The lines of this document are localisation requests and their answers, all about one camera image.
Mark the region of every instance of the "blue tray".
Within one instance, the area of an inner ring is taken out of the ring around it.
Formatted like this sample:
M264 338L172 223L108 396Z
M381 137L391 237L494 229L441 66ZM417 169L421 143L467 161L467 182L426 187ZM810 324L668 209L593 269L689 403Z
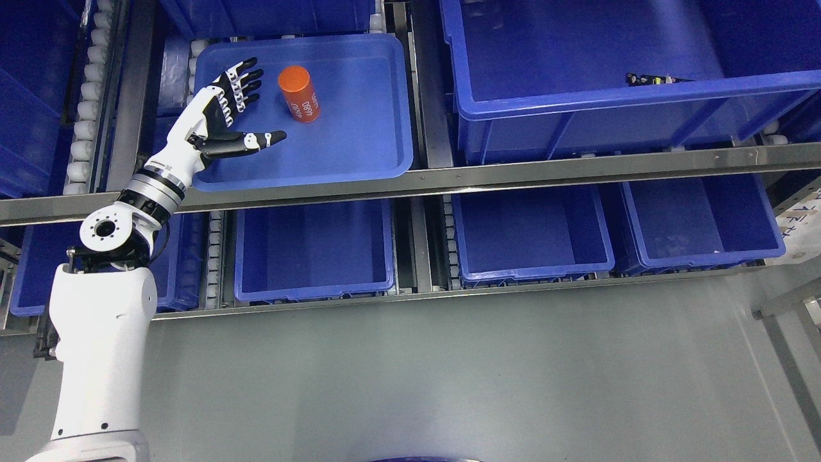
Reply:
M405 59L390 35L339 35L215 44L197 61L196 88L256 56L265 70L260 99L232 130L284 130L288 138L257 154L220 159L194 178L203 191L393 178L413 160ZM277 77L298 64L311 74L322 113L297 122Z

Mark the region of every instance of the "silver metal ring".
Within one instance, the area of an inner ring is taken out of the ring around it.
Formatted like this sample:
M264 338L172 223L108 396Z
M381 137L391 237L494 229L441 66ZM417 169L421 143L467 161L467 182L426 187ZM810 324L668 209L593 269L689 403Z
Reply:
M171 189L170 187L164 185L162 182L160 182L160 181L158 181L154 178L151 178L151 177L146 176L146 175L136 174L131 179L131 181L141 182L143 184L146 184L146 185L160 191L162 194L164 194L165 196L168 196L169 199L174 201L174 203L177 204L177 206L179 206L182 203L183 197L181 197L179 194L177 194L177 192L174 191L173 189Z
M138 194L142 194L145 197L148 197L150 200L157 202L162 208L168 211L169 214L172 214L177 211L177 207L180 206L180 202L174 200L173 197L169 196L163 190L158 189L152 184L148 184L146 182L142 182L137 178L132 178L131 181L128 182L126 185L126 189L129 191L136 192Z
M161 168L156 167L154 165L145 165L143 167L143 169L146 169L146 170L148 170L152 173L156 173L157 175L159 175L159 176L167 179L168 181L174 183L174 186L179 187L180 191L182 191L182 192L185 192L186 189L188 189L186 187L186 184L183 183L182 180L180 180L179 178L177 178L174 175L170 174L166 169L161 169Z

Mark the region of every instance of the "stainless steel beam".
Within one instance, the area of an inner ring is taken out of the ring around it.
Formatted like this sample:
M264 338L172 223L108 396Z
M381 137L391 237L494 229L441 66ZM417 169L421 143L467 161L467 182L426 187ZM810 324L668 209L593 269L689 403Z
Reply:
M432 292L433 278L430 272L428 225L425 220L424 204L421 197L414 197L410 200L410 226L416 292Z
M432 196L600 182L821 169L821 143L548 160L450 169L411 170L383 180L188 192L182 212L292 206L334 201ZM117 193L0 201L0 226L76 221L114 201Z
M429 169L452 167L453 154L447 130L449 111L445 107L444 74L439 61L439 47L444 41L438 23L438 2L414 0L411 6L426 166Z
M790 311L796 307L805 307L805 303L821 295L821 278L811 280L795 289L770 299L753 310L757 316L773 316Z
M122 77L117 102L117 126L103 189L119 191L134 173L138 155L151 155L157 113L159 68L163 45L154 27L157 0L135 0L129 15L128 37L122 51Z

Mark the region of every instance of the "robotic hand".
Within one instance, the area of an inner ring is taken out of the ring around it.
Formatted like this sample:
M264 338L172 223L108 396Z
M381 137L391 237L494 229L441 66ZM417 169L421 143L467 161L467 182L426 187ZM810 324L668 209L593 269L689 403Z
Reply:
M35 356L64 363L51 441L29 462L147 462L140 432L145 336L157 309L147 268L157 232L185 198L194 175L214 159L253 154L285 132L228 128L262 82L256 58L237 63L198 91L168 133L167 144L137 171L117 200L80 226L82 247L54 276L48 316L59 335L39 332ZM113 267L117 271L100 272Z

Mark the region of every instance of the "metal shelf rail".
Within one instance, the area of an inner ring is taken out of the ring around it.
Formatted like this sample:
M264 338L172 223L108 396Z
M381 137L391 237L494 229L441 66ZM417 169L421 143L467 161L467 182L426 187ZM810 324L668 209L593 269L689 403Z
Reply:
M132 8L140 14L126 15L129 37L122 57L124 85L117 98L118 120L111 162L131 167L145 156L143 147L153 123L158 67L150 66L152 49L158 46L154 25L160 9L157 0L135 0ZM408 62L410 97L415 108L414 126L416 159L414 169L397 178L254 189L235 192L206 193L190 191L181 212L238 210L251 207L289 206L329 201L354 201L382 198L410 201L410 213L398 214L397 227L409 230L409 242L397 242L400 284L397 294L379 297L395 302L426 298L464 297L490 293L535 290L557 290L614 284L638 284L674 279L721 276L757 270L745 266L732 270L678 272L665 275L617 277L596 275L585 280L565 280L544 284L503 285L482 289L453 287L448 268L447 239L444 233L442 196L446 194L503 189L554 187L564 185L641 181L660 178L684 178L730 173L784 172L821 169L821 143L784 146L738 146L722 149L684 152L658 152L628 156L550 160L523 164L494 164L454 167L445 102L441 26L438 24L436 0L386 2L391 16L388 24L402 42ZM152 46L130 46L148 40ZM95 194L80 196L34 197L0 201L0 226L44 224L81 220L87 214L113 201L121 186L118 181L101 185ZM159 313L155 319L196 316L223 316L246 312L264 312L329 305L368 303L372 298L342 298L305 303L247 304L238 303L232 293L233 239L232 214L228 214L226 236L222 241L223 281L220 303L215 309L201 307L188 312Z

